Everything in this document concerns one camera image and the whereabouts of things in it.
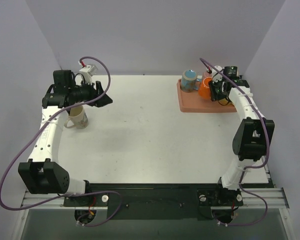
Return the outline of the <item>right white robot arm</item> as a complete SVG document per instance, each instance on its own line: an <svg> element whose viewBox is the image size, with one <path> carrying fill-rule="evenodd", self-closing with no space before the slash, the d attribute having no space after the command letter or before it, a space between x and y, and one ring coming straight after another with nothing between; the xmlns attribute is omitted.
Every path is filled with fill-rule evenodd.
<svg viewBox="0 0 300 240"><path fill-rule="evenodd" d="M250 85L238 74L236 66L213 66L209 82L210 99L213 102L226 100L238 113L240 124L232 140L234 160L220 179L222 187L213 192L214 201L226 204L232 197L230 190L237 190L249 166L267 155L275 123L266 119L253 100Z"/></svg>

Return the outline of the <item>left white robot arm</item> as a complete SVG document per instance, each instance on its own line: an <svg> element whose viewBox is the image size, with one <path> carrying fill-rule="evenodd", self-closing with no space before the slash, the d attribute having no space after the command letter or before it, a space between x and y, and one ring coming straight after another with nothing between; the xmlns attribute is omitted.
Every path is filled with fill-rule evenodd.
<svg viewBox="0 0 300 240"><path fill-rule="evenodd" d="M42 131L27 162L18 165L18 173L31 194L75 195L82 206L89 205L93 193L88 189L88 181L77 180L58 164L58 152L70 106L87 102L91 107L101 108L112 104L113 100L104 93L100 81L93 81L95 65L86 65L79 70L82 80L76 84L71 70L55 70L54 83L42 99Z"/></svg>

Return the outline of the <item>cream floral mug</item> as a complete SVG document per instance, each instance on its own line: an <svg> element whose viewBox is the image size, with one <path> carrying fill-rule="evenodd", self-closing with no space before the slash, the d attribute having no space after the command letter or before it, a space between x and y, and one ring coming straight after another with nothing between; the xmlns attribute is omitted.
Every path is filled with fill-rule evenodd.
<svg viewBox="0 0 300 240"><path fill-rule="evenodd" d="M82 105L72 107L70 109L67 120L64 123L64 127L67 129L77 128L85 129L89 125L89 120L86 115L85 109Z"/></svg>

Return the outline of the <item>orange mug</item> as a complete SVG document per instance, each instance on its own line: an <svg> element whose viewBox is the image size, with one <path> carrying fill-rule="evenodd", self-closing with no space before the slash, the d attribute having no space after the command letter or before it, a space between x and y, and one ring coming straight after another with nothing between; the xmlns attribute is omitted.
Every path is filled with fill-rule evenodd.
<svg viewBox="0 0 300 240"><path fill-rule="evenodd" d="M200 85L198 87L198 95L203 98L204 100L211 99L211 90L209 83L212 81L212 77L205 77L201 79Z"/></svg>

